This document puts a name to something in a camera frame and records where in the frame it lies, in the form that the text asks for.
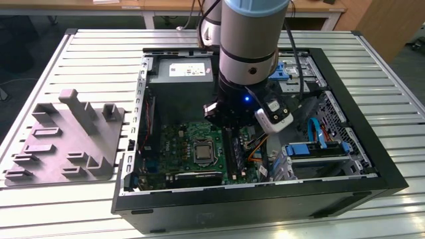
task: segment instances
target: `blue cable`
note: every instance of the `blue cable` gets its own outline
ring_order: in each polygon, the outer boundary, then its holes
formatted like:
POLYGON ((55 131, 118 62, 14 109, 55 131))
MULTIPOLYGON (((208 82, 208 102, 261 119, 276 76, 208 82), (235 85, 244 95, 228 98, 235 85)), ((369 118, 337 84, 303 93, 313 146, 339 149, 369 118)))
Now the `blue cable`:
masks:
POLYGON ((311 118, 311 119, 308 120, 308 140, 309 140, 311 142, 315 141, 315 137, 313 137, 313 126, 315 126, 315 129, 316 129, 316 138, 319 139, 321 148, 327 148, 328 145, 327 145, 327 143, 325 143, 325 134, 324 134, 324 131, 321 130, 321 127, 320 127, 320 123, 319 123, 317 118, 311 118))

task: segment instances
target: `gray plastic holder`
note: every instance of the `gray plastic holder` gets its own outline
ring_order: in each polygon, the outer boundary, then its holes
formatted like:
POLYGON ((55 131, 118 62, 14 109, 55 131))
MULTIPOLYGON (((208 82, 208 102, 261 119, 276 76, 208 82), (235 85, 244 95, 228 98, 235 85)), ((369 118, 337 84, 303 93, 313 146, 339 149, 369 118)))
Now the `gray plastic holder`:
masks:
POLYGON ((75 89, 63 90, 54 104, 38 104, 38 122, 6 174, 7 186, 108 180, 114 175, 124 109, 106 104, 94 109, 75 89))

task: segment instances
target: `metal slatted surface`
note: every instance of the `metal slatted surface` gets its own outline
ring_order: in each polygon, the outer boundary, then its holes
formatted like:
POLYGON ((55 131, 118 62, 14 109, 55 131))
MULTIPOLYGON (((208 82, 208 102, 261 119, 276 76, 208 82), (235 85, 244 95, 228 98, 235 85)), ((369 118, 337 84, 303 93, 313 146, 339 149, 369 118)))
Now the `metal slatted surface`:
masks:
MULTIPOLYGON (((349 32, 295 32, 299 47, 321 47, 352 93, 409 188, 376 199, 336 218, 301 220, 249 227, 180 232, 171 238, 372 238, 425 235, 425 119, 411 92, 379 60, 372 49, 349 32)), ((281 34, 279 46, 289 47, 281 34)), ((194 31, 80 30, 66 36, 51 65, 43 73, 12 131, 0 147, 0 173, 11 167, 34 124, 26 117, 35 102, 64 105, 58 95, 76 88, 80 100, 102 107, 115 102, 134 110, 135 82, 143 48, 196 47, 194 31)), ((124 122, 132 120, 126 113, 124 122)), ((128 125, 122 135, 128 134, 128 125)), ((126 149, 127 141, 119 143, 126 149)), ((0 238, 138 238, 143 235, 116 215, 111 204, 114 178, 102 183, 0 191, 0 238)), ((4 185, 4 174, 0 175, 4 185)))

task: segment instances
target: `table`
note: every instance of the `table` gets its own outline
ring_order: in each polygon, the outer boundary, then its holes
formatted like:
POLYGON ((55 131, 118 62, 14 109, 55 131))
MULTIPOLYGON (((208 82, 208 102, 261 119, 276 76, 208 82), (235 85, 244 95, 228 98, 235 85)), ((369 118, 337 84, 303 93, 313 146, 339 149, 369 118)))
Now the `table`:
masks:
MULTIPOLYGON (((325 18, 323 30, 333 30, 341 13, 347 11, 340 1, 335 5, 323 1, 295 0, 296 17, 325 18)), ((94 5, 92 0, 0 0, 3 15, 136 15, 143 16, 147 29, 155 29, 155 16, 188 16, 192 0, 122 0, 116 4, 94 5)), ((200 6, 196 1, 194 15, 200 6)), ((289 5, 288 17, 292 16, 289 5)))
MULTIPOLYGON (((363 37, 351 32, 295 31, 297 47, 323 48, 345 86, 373 126, 411 185, 336 218, 251 225, 166 234, 163 238, 372 238, 425 234, 425 108, 363 37)), ((75 88, 94 107, 106 102, 134 118, 135 86, 144 48, 196 47, 194 30, 79 30, 64 36, 40 80, 0 146, 0 173, 23 147, 36 103, 58 101, 62 89, 75 88)), ((280 47, 291 47, 283 32, 280 47)), ((130 128, 123 126, 122 135, 130 128)), ((127 149, 122 138, 119 149, 127 149)), ((118 153, 116 162, 123 157, 118 153)), ((143 235, 111 214, 116 175, 102 183, 3 188, 0 238, 127 239, 143 235)), ((4 186, 4 174, 0 174, 4 186)))
MULTIPOLYGON (((335 5, 327 4, 323 1, 316 0, 295 0, 296 5, 296 17, 317 17, 325 18, 323 25, 323 31, 332 31, 341 13, 347 11, 347 7, 340 1, 336 1, 335 5)), ((192 0, 146 0, 144 4, 144 19, 147 29, 155 29, 154 17, 155 16, 188 16, 191 13, 192 0)), ((200 5, 196 1, 194 15, 199 14, 200 5)), ((292 5, 287 17, 292 16, 292 5)))

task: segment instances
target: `sticker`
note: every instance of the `sticker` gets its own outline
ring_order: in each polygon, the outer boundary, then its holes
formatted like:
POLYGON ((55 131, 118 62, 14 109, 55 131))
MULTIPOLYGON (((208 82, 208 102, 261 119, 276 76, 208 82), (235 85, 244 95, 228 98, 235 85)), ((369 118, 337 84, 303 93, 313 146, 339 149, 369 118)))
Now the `sticker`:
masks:
POLYGON ((123 6, 122 9, 140 9, 139 6, 123 6))
POLYGON ((171 65, 171 77, 178 76, 204 76, 204 63, 175 63, 171 65))
POLYGON ((297 70, 293 68, 287 68, 287 72, 291 74, 295 74, 295 73, 297 73, 297 70))
POLYGON ((272 112, 275 112, 275 111, 277 111, 280 109, 280 105, 279 105, 277 101, 272 101, 267 105, 268 105, 268 108, 271 109, 272 112))
POLYGON ((265 167, 261 165, 260 166, 260 173, 267 177, 267 169, 265 169, 265 167))

